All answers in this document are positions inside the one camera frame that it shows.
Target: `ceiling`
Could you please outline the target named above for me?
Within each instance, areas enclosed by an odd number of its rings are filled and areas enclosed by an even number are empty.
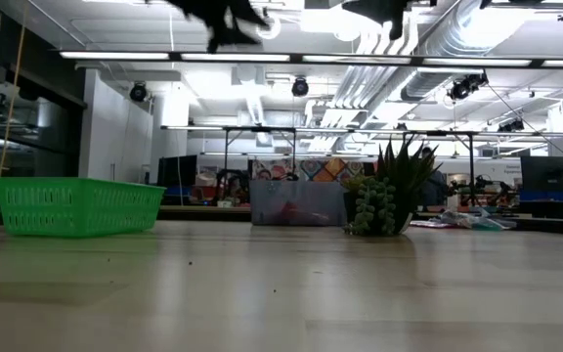
[[[108,0],[31,0],[31,2],[35,6],[29,7],[27,22],[29,29],[63,50],[204,51],[206,47],[207,31],[202,23],[184,19],[180,11],[171,7],[134,6],[110,3]],[[261,5],[265,1],[252,2]],[[325,15],[322,23],[328,25],[323,24],[318,30],[306,31],[306,23],[318,22],[316,20],[318,16],[331,14],[326,13],[325,10],[302,11],[308,2],[310,1],[288,0],[285,2],[286,8],[272,10],[272,14],[281,18],[281,32],[274,39],[263,39],[262,46],[223,50],[284,53],[357,52],[361,44],[360,39],[353,41],[339,39],[344,36],[342,34],[352,32],[353,25],[357,25],[357,22],[334,21],[332,25],[333,20],[328,22],[326,20],[328,15]],[[418,23],[418,36],[421,39],[425,32],[435,29],[432,28],[432,24],[453,3],[455,0],[439,0],[439,6],[436,8],[413,8],[411,13]],[[0,9],[15,19],[22,18],[22,8],[22,1],[0,0]],[[502,14],[507,14],[506,17],[498,17],[495,21],[489,20],[489,17],[481,18],[486,21],[484,30],[494,30],[500,25],[501,19],[509,21],[508,15],[514,14],[509,13],[513,11],[512,9],[501,11],[504,12]],[[487,55],[563,57],[563,22],[557,20],[557,15],[560,13],[560,10],[531,10],[523,24],[499,42]],[[301,19],[309,19],[309,21],[303,22]],[[233,97],[229,94],[224,99],[219,99],[220,94],[217,92],[227,92],[231,88],[234,66],[233,64],[111,63],[109,70],[104,69],[103,78],[108,81],[119,81],[121,86],[127,86],[131,82],[127,82],[128,79],[123,77],[133,72],[179,71],[197,96],[191,105],[192,117],[231,116],[236,115],[237,110],[246,110],[244,97]],[[295,111],[303,111],[310,99],[331,99],[350,70],[347,66],[320,65],[264,65],[263,69],[267,74],[287,73],[289,77],[295,75],[308,77],[312,94],[306,98],[292,97],[289,92],[292,79],[266,80],[268,90],[261,100],[264,110]],[[395,120],[401,118],[418,129],[453,128],[454,121],[455,126],[480,129],[487,127],[488,120],[497,119],[512,110],[523,108],[524,118],[536,128],[544,128],[547,109],[563,99],[563,70],[489,69],[487,74],[494,92],[489,88],[483,88],[453,109],[451,104],[444,104],[446,87],[434,89],[432,94],[424,99],[424,104],[414,106],[409,112],[395,116]],[[162,91],[166,89],[164,83],[166,82],[151,84],[151,88]],[[391,84],[393,83],[388,81],[382,89]]]

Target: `pole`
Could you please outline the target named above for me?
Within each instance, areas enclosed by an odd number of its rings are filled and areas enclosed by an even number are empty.
[[[228,152],[227,149],[228,149],[229,146],[230,146],[230,130],[226,129],[225,130],[225,163],[224,163],[224,166],[223,166],[224,170],[227,170],[227,152]],[[226,190],[227,190],[227,173],[226,173],[225,181],[223,182],[223,185],[225,186],[223,188],[223,192],[226,192]]]
[[[470,203],[475,206],[475,164],[473,159],[473,135],[468,134],[468,155],[470,155]]]
[[[292,132],[292,175],[295,174],[295,164],[294,160],[296,159],[297,154],[297,131]]]

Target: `white ceiling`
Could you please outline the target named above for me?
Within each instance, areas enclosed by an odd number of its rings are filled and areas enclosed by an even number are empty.
[[[82,0],[32,0],[45,13],[64,27],[70,34],[85,44],[89,50],[171,50],[175,51],[203,51],[206,46],[207,32],[201,22],[187,21],[181,13],[170,7],[163,6],[131,6],[127,4],[106,4],[83,2]],[[442,11],[445,11],[454,0],[439,1],[440,6],[421,14],[420,32],[427,29]],[[16,19],[21,17],[22,1],[0,0],[0,8]],[[62,49],[81,49],[71,36],[57,28],[52,21],[30,7],[29,29],[37,32],[45,39]],[[171,48],[169,16],[173,19],[173,48]],[[274,40],[263,40],[261,48],[250,47],[248,50],[267,52],[302,52],[302,53],[332,53],[353,52],[355,42],[343,42],[332,33],[307,33],[302,31],[299,24],[285,22],[281,34]],[[540,13],[532,16],[511,37],[498,45],[491,53],[492,56],[561,56],[563,57],[563,22],[556,20],[556,13]],[[230,72],[233,65],[203,65],[203,64],[131,64],[116,63],[110,65],[113,71],[131,72],[134,70],[179,70],[190,83],[196,94],[204,97],[199,99],[199,105],[192,108],[194,115],[231,115],[244,108],[243,99],[219,100],[210,94],[205,94],[210,82],[221,86],[219,81],[229,84]],[[347,70],[346,66],[265,66],[267,72],[285,72],[294,75],[306,75],[319,80],[326,80],[329,84],[318,86],[313,84],[316,92],[335,92],[337,84],[342,80]],[[488,75],[493,86],[514,109],[525,106],[534,100],[543,99],[551,92],[563,89],[563,70],[514,70],[492,69]],[[263,105],[265,110],[303,110],[306,99],[294,99],[289,89],[275,89],[275,95],[265,96]],[[530,88],[541,89],[535,98],[529,98]],[[417,120],[453,121],[454,111],[442,104],[442,94],[438,92],[435,105],[420,105],[412,112]],[[479,121],[501,116],[509,112],[503,102],[498,101],[494,93],[486,90],[478,92],[473,99],[456,107],[455,117],[460,123]],[[545,110],[531,111],[528,118],[543,119]]]

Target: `white wall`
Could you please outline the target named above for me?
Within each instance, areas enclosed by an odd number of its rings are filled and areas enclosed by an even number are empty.
[[[174,109],[167,109],[170,97],[158,96],[153,99],[152,151],[150,182],[157,182],[159,161],[163,157],[183,156],[187,154],[187,131],[162,130],[160,126]]]
[[[152,149],[152,117],[101,80],[86,72],[79,177],[139,182]]]

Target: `green plastic basket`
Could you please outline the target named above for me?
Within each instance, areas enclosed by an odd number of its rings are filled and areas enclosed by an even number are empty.
[[[0,178],[12,235],[83,238],[153,227],[164,189],[78,178]]]

